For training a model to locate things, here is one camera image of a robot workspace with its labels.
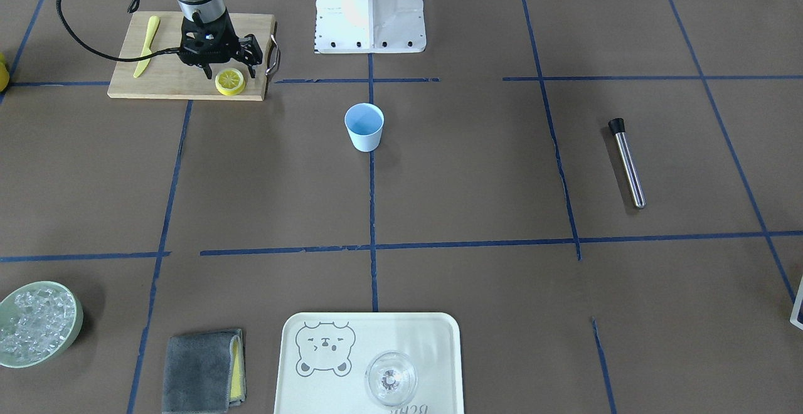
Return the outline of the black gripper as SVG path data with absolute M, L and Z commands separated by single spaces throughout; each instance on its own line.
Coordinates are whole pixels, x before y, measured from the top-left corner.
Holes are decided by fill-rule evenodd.
M 254 34 L 238 37 L 230 16 L 209 23 L 183 18 L 178 57 L 185 65 L 203 66 L 207 80 L 213 78 L 212 63 L 235 60 L 247 66 L 252 79 L 263 63 L 263 51 Z

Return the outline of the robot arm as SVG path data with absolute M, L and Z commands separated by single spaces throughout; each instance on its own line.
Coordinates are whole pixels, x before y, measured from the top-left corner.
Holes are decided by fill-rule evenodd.
M 212 77 L 212 63 L 235 60 L 247 66 L 255 78 L 255 69 L 263 63 L 263 51 L 253 34 L 238 37 L 224 0 L 177 0 L 183 11 L 181 43 L 177 48 L 148 52 L 139 60 L 153 56 L 176 54 L 185 65 L 203 69 Z

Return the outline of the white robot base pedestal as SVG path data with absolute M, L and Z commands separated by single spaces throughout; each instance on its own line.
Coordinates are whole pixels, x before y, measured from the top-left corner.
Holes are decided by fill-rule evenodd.
M 426 48 L 423 0 L 316 0 L 318 54 L 401 54 Z

